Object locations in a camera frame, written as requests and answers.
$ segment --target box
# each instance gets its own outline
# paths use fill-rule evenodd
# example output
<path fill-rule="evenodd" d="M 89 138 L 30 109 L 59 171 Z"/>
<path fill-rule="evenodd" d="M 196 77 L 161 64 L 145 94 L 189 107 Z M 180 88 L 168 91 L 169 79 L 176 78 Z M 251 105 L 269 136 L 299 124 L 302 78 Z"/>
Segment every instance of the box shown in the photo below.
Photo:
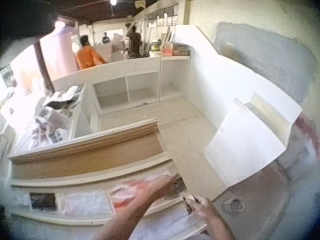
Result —
<path fill-rule="evenodd" d="M 178 42 L 165 42 L 163 53 L 167 56 L 188 56 L 189 46 Z"/>

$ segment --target concrete floor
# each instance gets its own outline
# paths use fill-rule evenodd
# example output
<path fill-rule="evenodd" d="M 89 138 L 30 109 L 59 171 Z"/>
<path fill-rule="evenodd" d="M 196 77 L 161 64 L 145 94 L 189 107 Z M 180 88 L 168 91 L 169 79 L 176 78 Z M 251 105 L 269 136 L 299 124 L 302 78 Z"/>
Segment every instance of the concrete floor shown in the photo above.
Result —
<path fill-rule="evenodd" d="M 163 140 L 188 190 L 211 199 L 218 197 L 214 205 L 237 239 L 268 239 L 289 201 L 288 178 L 282 173 L 282 167 L 273 162 L 220 195 L 222 188 L 217 187 L 221 186 L 217 181 L 221 180 L 217 179 L 217 174 L 204 157 L 205 147 L 217 130 L 184 97 L 102 115 L 100 127 L 101 130 L 107 130 L 153 117 L 159 121 Z M 187 181 L 190 179 L 200 184 Z M 241 200 L 245 210 L 241 213 L 224 213 L 222 203 L 229 199 Z"/>

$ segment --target ceiling light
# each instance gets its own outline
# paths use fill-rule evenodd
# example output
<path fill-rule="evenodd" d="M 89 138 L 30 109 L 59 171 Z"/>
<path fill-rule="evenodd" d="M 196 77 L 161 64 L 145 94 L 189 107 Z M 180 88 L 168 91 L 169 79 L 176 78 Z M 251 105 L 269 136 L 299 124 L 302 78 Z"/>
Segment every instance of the ceiling light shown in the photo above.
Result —
<path fill-rule="evenodd" d="M 56 21 L 54 26 L 56 29 L 63 29 L 66 24 L 63 21 Z"/>

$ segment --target hand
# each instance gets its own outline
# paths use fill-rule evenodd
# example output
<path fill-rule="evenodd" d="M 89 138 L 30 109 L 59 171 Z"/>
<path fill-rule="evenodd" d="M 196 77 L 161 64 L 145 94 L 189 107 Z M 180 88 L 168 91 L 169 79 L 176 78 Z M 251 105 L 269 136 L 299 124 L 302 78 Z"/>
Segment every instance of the hand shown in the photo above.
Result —
<path fill-rule="evenodd" d="M 159 176 L 149 186 L 151 195 L 157 200 L 174 190 L 175 178 L 172 176 Z"/>
<path fill-rule="evenodd" d="M 220 214 L 207 197 L 194 196 L 194 198 L 197 199 L 199 203 L 188 198 L 186 199 L 186 202 L 190 205 L 196 217 L 205 223 L 221 219 Z"/>

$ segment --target orange shirt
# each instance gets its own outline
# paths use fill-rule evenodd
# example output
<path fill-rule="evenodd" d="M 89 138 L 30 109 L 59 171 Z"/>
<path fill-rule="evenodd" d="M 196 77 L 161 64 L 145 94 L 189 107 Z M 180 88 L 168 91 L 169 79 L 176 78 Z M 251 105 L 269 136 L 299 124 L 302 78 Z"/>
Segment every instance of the orange shirt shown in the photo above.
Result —
<path fill-rule="evenodd" d="M 75 55 L 76 61 L 81 69 L 91 68 L 96 65 L 95 62 L 105 64 L 106 61 L 96 50 L 90 46 L 84 46 Z"/>

